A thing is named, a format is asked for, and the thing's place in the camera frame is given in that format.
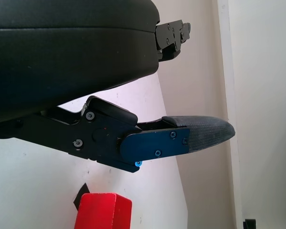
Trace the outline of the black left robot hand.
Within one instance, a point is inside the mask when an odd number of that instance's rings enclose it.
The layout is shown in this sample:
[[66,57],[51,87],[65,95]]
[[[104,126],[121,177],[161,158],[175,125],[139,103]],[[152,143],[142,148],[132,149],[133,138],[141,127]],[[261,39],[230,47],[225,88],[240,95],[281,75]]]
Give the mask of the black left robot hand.
[[0,0],[0,139],[17,138],[128,172],[235,135],[209,116],[135,114],[94,96],[155,73],[190,38],[150,0]]

